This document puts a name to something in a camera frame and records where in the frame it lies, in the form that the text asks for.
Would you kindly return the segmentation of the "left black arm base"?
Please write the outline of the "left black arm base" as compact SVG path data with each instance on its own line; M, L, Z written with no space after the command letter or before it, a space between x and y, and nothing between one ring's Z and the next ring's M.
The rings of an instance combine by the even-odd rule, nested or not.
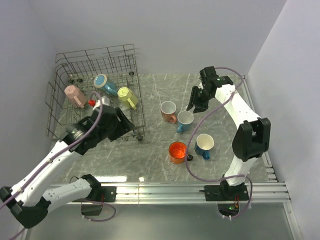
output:
M105 203L113 203L116 201L117 187L116 186L101 186L98 190L98 200Z

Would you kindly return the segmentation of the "salmon pink mug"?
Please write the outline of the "salmon pink mug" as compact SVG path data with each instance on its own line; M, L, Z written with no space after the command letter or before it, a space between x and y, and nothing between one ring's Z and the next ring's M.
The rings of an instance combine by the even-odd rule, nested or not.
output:
M177 106L172 101L165 101L160 105L162 118L166 122L170 122L173 124L177 122L176 110L177 110Z

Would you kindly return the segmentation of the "light pink mug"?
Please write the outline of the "light pink mug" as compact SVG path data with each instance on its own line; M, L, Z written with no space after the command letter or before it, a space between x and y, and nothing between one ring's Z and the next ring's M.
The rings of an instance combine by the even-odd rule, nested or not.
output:
M85 108L87 97L85 94L75 85L69 85L65 88L64 93L70 102L76 108Z

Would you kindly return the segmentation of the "light blue yellow-inside mug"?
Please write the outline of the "light blue yellow-inside mug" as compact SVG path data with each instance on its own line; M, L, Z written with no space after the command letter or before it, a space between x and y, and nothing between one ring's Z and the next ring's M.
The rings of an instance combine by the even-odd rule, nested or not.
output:
M95 88L104 91L107 95L117 96L118 95L118 87L116 84L105 74L98 74L94 80L93 85Z

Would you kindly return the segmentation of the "pale yellow mug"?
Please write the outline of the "pale yellow mug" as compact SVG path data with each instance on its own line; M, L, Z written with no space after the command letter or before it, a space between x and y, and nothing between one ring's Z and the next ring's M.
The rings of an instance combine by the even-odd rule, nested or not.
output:
M121 87L117 92L117 96L127 109L137 110L138 99L128 87Z

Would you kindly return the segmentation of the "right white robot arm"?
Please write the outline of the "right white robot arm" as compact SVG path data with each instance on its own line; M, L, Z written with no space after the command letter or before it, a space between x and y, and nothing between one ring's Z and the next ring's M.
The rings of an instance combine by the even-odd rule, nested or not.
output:
M245 191L245 180L253 164L269 149L271 122L255 113L238 93L228 76L219 76L214 66L200 70L201 83L193 86L188 110L202 113L209 108L209 101L216 99L232 118L236 133L232 142L234 157L229 169L219 180L219 193L231 200Z

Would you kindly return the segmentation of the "blue patterned mug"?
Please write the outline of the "blue patterned mug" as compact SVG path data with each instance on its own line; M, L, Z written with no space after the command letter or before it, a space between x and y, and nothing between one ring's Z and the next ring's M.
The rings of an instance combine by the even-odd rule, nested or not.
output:
M190 129L192 123L194 121L194 115L190 111L181 111L177 115L178 127L176 129L177 133L186 132Z

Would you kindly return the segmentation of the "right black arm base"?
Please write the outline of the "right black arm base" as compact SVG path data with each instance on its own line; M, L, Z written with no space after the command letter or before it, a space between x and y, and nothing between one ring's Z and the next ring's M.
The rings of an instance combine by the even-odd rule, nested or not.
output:
M205 195L207 202L225 202L225 201L248 201L249 194L247 187L244 184L238 186L224 185L205 185L203 190L200 190Z

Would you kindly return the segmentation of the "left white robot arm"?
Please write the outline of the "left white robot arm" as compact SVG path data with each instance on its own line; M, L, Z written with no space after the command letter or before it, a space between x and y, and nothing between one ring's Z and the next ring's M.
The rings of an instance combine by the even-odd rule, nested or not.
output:
M66 167L104 139L117 140L134 129L120 108L96 106L86 116L66 128L50 153L23 180L0 189L0 199L26 229L42 222L48 213L75 200L101 201L101 183L91 174L73 183L50 189Z

